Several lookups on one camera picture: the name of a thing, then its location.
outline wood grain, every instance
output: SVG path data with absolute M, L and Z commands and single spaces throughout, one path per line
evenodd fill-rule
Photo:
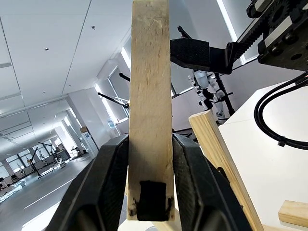
M 225 170 L 236 198 L 244 206 L 243 210 L 251 228 L 254 231 L 262 231 L 261 221 L 212 113 L 208 111 L 195 114 L 189 117 L 189 122 L 208 160 L 216 168 L 222 167 Z
M 278 212 L 282 222 L 308 227 L 308 204 L 295 201 L 285 201 Z
M 131 50 L 128 219 L 136 220 L 140 181 L 167 184 L 166 209 L 174 196 L 168 0 L 133 1 Z

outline white robot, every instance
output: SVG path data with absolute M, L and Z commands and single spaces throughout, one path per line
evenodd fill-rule
M 219 88 L 214 75 L 206 71 L 193 71 L 193 74 L 188 76 L 188 79 L 193 86 L 195 92 L 200 98 L 199 104 L 203 106 L 205 111 L 211 110 L 213 104 L 217 108 L 216 116 L 218 122 L 223 124 L 226 121 L 225 113 L 223 110 L 222 98 L 225 93 Z M 210 93 L 208 87 L 211 86 L 215 93 Z

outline ceiling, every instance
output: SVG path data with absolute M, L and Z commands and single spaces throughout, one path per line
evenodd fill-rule
M 63 98 L 93 87 L 129 38 L 131 4 L 1 1 L 0 160 L 55 136 L 69 109 Z

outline floor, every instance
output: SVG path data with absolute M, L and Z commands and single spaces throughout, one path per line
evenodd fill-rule
M 21 231 L 24 224 L 61 201 L 71 180 L 90 161 L 90 156 L 73 160 L 40 180 L 36 174 L 26 177 L 27 185 L 0 204 L 0 230 Z

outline white desk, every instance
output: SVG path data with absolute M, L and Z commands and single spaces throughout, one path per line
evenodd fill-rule
M 278 219 L 285 200 L 308 203 L 308 151 L 280 147 L 257 127 L 254 107 L 272 88 L 256 91 L 219 130 L 262 224 L 308 231 Z M 308 87 L 304 87 L 274 100 L 265 108 L 264 120 L 280 135 L 308 141 L 307 97 Z

